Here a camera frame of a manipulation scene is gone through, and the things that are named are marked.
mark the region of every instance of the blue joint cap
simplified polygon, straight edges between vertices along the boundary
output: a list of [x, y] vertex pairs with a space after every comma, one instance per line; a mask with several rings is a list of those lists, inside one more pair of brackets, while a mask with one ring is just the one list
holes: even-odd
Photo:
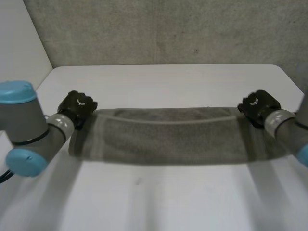
[[5, 161], [13, 173], [22, 177], [36, 177], [48, 165], [47, 161], [36, 152], [17, 148], [9, 151]]
[[300, 163], [308, 167], [308, 144], [306, 144], [296, 155]]
[[0, 83], [0, 104], [26, 103], [36, 99], [37, 95], [26, 81], [9, 81]]

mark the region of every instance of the gray wall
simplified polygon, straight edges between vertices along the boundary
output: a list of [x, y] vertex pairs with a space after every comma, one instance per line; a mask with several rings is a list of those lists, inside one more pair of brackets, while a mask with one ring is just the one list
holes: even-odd
[[24, 0], [53, 67], [276, 64], [308, 86], [307, 0]]

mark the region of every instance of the white wall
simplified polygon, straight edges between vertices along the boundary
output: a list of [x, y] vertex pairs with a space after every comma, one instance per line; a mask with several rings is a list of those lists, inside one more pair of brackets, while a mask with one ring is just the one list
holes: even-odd
[[22, 0], [0, 0], [0, 82], [26, 80], [37, 88], [52, 70]]

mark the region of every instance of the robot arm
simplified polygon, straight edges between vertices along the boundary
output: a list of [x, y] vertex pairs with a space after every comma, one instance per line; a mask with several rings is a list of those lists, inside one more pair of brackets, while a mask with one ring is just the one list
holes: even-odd
[[308, 167], [308, 93], [296, 114], [281, 109], [279, 102], [264, 90], [244, 98], [238, 109], [255, 128], [265, 129]]
[[23, 177], [40, 174], [96, 108], [91, 97], [71, 91], [46, 120], [30, 83], [1, 83], [0, 129], [13, 145], [6, 156], [10, 171]]

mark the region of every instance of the folded towel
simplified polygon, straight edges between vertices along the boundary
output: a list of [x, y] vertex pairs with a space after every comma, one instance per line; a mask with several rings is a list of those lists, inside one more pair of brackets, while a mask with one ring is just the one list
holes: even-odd
[[235, 107], [97, 110], [74, 132], [69, 153], [136, 165], [240, 164], [286, 155]]

